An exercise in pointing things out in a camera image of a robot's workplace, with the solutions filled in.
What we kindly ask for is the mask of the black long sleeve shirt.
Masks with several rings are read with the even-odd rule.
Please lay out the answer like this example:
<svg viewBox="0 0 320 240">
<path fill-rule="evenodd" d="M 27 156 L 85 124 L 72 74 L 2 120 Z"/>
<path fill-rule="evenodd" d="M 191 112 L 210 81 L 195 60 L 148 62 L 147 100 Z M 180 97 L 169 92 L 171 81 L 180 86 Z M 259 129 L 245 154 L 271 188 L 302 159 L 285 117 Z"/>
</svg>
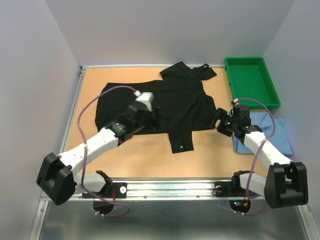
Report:
<svg viewBox="0 0 320 240">
<path fill-rule="evenodd" d="M 160 75 L 161 80 L 129 84 L 140 92 L 153 93 L 152 106 L 159 108 L 158 128 L 147 126 L 138 134 L 167 133 L 172 153 L 192 151 L 192 132 L 214 127 L 217 109 L 213 98 L 205 93 L 203 81 L 217 74 L 208 64 L 190 68 L 181 61 L 162 70 Z M 105 127 L 135 100 L 125 83 L 110 82 L 103 88 L 103 91 L 107 90 L 110 92 L 97 101 L 97 130 Z"/>
</svg>

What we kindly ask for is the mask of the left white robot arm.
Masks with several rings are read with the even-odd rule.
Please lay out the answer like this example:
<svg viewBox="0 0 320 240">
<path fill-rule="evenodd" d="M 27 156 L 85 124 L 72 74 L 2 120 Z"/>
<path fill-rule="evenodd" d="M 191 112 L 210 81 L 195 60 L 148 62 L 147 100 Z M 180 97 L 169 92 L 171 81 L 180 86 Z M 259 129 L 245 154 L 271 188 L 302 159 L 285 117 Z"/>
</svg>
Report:
<svg viewBox="0 0 320 240">
<path fill-rule="evenodd" d="M 87 164 L 119 147 L 146 127 L 157 127 L 159 108 L 152 107 L 151 92 L 135 91 L 135 100 L 127 109 L 107 123 L 90 139 L 58 155 L 49 153 L 42 161 L 36 183 L 57 205 L 68 201 L 75 193 L 83 193 Z"/>
</svg>

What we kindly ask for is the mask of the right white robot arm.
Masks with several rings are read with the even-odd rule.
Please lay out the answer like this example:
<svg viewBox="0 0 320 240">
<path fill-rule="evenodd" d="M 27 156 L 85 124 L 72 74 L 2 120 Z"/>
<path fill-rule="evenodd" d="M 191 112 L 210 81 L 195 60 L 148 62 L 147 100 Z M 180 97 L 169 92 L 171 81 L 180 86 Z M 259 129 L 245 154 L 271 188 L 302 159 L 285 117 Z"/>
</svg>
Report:
<svg viewBox="0 0 320 240">
<path fill-rule="evenodd" d="M 261 161 L 267 169 L 263 177 L 254 172 L 237 171 L 229 182 L 217 182 L 212 193 L 218 198 L 243 197 L 250 201 L 261 196 L 272 209 L 301 206 L 309 201 L 307 168 L 283 155 L 258 125 L 253 125 L 247 105 L 235 104 L 231 111 L 222 108 L 212 121 L 217 132 L 235 136 L 254 153 L 254 162 Z"/>
</svg>

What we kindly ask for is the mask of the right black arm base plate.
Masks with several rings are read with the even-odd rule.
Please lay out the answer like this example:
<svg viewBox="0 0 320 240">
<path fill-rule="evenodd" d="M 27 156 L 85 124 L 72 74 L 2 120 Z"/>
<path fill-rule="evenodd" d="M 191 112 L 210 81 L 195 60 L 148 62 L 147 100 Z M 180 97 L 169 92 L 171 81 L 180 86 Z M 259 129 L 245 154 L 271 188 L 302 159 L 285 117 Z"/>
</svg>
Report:
<svg viewBox="0 0 320 240">
<path fill-rule="evenodd" d="M 244 198 L 246 190 L 239 183 L 232 181 L 216 181 L 212 193 L 218 198 L 240 197 Z"/>
</svg>

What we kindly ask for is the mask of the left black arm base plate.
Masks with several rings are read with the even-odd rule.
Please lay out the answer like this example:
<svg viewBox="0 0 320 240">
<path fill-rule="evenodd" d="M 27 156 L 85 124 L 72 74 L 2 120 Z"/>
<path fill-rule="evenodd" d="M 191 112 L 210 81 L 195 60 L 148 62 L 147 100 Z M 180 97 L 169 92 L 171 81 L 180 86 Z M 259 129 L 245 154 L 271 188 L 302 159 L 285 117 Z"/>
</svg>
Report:
<svg viewBox="0 0 320 240">
<path fill-rule="evenodd" d="M 99 192 L 94 192 L 99 197 L 110 199 L 125 199 L 127 197 L 127 183 L 106 183 Z"/>
</svg>

